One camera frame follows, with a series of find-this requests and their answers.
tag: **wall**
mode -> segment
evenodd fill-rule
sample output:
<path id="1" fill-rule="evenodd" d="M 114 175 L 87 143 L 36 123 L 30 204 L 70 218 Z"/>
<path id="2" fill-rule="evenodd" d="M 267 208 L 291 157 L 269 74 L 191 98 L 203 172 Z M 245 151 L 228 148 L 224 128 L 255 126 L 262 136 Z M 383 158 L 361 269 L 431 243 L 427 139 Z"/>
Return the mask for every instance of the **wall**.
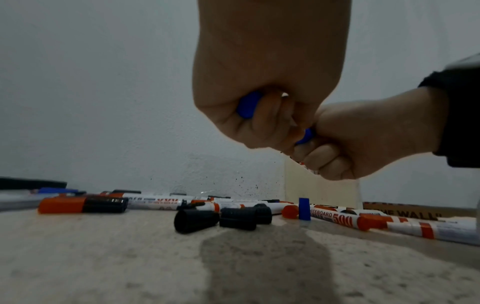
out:
<path id="1" fill-rule="evenodd" d="M 0 175 L 283 197 L 279 153 L 193 106 L 194 0 L 0 2 Z"/>
<path id="2" fill-rule="evenodd" d="M 328 102 L 393 96 L 480 52 L 479 11 L 476 0 L 354 1 L 342 79 Z M 362 179 L 360 191 L 363 201 L 474 207 L 480 170 L 418 155 Z"/>

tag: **blue cap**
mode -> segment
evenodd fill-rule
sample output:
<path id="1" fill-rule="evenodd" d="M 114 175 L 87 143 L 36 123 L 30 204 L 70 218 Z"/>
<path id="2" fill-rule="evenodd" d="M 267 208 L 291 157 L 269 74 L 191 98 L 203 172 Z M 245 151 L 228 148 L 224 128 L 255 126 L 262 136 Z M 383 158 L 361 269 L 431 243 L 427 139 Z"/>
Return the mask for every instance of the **blue cap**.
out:
<path id="1" fill-rule="evenodd" d="M 40 188 L 38 193 L 77 193 L 76 189 L 65 189 L 65 188 Z"/>
<path id="2" fill-rule="evenodd" d="M 259 103 L 259 100 L 262 98 L 263 94 L 259 91 L 253 91 L 242 98 L 240 98 L 240 102 L 236 108 L 236 112 L 240 115 L 240 117 L 245 119 L 250 119 L 254 116 L 255 108 Z"/>
<path id="3" fill-rule="evenodd" d="M 236 112 L 240 115 L 240 117 L 245 119 L 250 119 L 254 116 L 255 108 L 259 103 L 260 99 L 262 98 L 263 94 L 259 91 L 253 91 L 248 93 L 247 95 L 240 98 L 240 102 L 236 107 Z M 295 144 L 301 145 L 308 142 L 315 136 L 315 131 L 312 129 L 306 129 L 305 135 L 302 139 L 297 141 Z"/>
<path id="4" fill-rule="evenodd" d="M 308 198 L 298 199 L 298 219 L 311 220 L 310 218 L 310 200 Z"/>

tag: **stone floor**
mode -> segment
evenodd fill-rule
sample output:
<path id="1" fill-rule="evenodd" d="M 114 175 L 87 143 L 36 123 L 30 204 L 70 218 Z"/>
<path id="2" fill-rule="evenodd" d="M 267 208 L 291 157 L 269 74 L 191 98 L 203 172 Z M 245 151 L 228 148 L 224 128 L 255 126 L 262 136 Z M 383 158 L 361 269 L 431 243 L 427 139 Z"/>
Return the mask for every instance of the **stone floor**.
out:
<path id="1" fill-rule="evenodd" d="M 2 212 L 0 303 L 480 303 L 480 247 L 278 216 L 180 235 L 174 216 Z"/>

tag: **hand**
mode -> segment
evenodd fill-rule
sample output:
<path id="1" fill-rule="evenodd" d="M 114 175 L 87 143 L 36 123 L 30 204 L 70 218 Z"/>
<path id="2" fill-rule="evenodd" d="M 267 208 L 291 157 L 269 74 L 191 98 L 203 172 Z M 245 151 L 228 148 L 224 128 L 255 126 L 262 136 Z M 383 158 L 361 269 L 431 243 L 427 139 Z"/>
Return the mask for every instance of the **hand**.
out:
<path id="1" fill-rule="evenodd" d="M 318 137 L 291 155 L 329 180 L 358 179 L 417 153 L 434 152 L 448 115 L 443 91 L 418 88 L 388 99 L 320 107 Z"/>
<path id="2" fill-rule="evenodd" d="M 350 0 L 199 0 L 195 105 L 249 148 L 292 149 L 303 131 L 284 120 L 302 130 L 310 127 L 337 85 L 350 6 Z M 255 90 L 267 95 L 249 122 L 236 108 L 240 97 Z M 281 99 L 283 92 L 289 97 Z"/>

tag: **cardboard box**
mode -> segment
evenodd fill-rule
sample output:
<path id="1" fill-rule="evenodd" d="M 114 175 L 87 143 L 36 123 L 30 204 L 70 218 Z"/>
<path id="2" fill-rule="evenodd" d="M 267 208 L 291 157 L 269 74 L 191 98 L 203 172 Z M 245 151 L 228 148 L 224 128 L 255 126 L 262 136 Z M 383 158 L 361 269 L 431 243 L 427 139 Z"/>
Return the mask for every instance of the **cardboard box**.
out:
<path id="1" fill-rule="evenodd" d="M 363 202 L 364 209 L 380 210 L 388 215 L 418 219 L 438 220 L 438 217 L 476 217 L 476 209 L 403 205 L 379 202 Z"/>

